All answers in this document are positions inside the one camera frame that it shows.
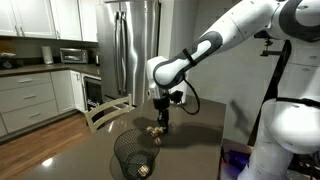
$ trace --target black wire basket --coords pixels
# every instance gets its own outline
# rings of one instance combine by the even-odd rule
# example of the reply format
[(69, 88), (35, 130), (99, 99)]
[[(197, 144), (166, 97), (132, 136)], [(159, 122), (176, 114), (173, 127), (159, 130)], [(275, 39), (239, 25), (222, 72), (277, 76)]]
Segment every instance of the black wire basket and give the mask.
[(131, 129), (122, 133), (114, 144), (122, 174), (126, 179), (147, 179), (154, 168), (160, 147), (145, 129)]

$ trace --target refrigerator door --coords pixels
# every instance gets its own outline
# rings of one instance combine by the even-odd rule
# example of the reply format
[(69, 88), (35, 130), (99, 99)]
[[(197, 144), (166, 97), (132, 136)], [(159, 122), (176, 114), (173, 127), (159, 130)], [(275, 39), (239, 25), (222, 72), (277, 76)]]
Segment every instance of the refrigerator door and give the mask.
[(98, 44), (100, 53), (102, 96), (122, 97), (120, 93), (120, 4), (106, 3), (96, 7)]
[(158, 1), (120, 2), (122, 92), (132, 94), (133, 104), (147, 100), (145, 66), (158, 50)]

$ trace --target black cable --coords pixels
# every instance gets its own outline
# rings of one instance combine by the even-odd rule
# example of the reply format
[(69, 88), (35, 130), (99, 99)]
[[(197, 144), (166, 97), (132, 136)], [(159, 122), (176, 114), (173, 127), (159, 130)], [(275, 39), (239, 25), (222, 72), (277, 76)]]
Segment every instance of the black cable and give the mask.
[(187, 85), (190, 87), (190, 89), (192, 90), (194, 96), (196, 97), (196, 100), (197, 100), (197, 104), (198, 104), (198, 109), (195, 111), (195, 112), (189, 112), (188, 110), (186, 110), (183, 106), (180, 106), (186, 113), (190, 114), (190, 115), (196, 115), (199, 113), (200, 111), (200, 100), (199, 100), (199, 97), (198, 97), (198, 94), (197, 92), (195, 91), (195, 89), (192, 87), (192, 85), (186, 80), (186, 78), (184, 77), (183, 78), (184, 82), (187, 83)]

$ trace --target upper cabinet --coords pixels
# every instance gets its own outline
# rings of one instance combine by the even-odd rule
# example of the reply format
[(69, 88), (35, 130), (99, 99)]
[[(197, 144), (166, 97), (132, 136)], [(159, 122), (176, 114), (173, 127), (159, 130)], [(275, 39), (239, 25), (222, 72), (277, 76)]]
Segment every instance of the upper cabinet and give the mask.
[(18, 36), (11, 0), (2, 0), (0, 5), (0, 35)]
[(11, 0), (11, 4), (20, 36), (56, 38), (49, 0)]
[(51, 0), (57, 38), (82, 40), (77, 0)]
[(79, 0), (83, 41), (97, 42), (95, 6), (99, 3), (99, 0)]

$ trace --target dark countertop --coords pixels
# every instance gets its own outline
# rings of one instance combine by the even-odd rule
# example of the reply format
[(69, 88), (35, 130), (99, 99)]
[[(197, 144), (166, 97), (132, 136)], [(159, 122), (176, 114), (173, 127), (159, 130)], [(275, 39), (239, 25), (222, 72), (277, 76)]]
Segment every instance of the dark countertop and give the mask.
[[(186, 108), (196, 108), (194, 98), (188, 97)], [(148, 179), (217, 179), (225, 111), (225, 104), (202, 99), (196, 116), (171, 106), (171, 129), (162, 137), (163, 144)], [(111, 180), (110, 162), (114, 162), (111, 160), (116, 138), (129, 129), (157, 126), (157, 114), (152, 101), (148, 101), (54, 156), (50, 166), (39, 165), (19, 179)]]
[(37, 64), (37, 65), (28, 65), (20, 67), (17, 69), (9, 70), (0, 70), (0, 78), (16, 75), (25, 75), (25, 74), (34, 74), (34, 73), (43, 73), (43, 72), (52, 72), (52, 71), (61, 71), (61, 70), (74, 70), (81, 73), (86, 73), (93, 76), (100, 77), (99, 66), (95, 64)]

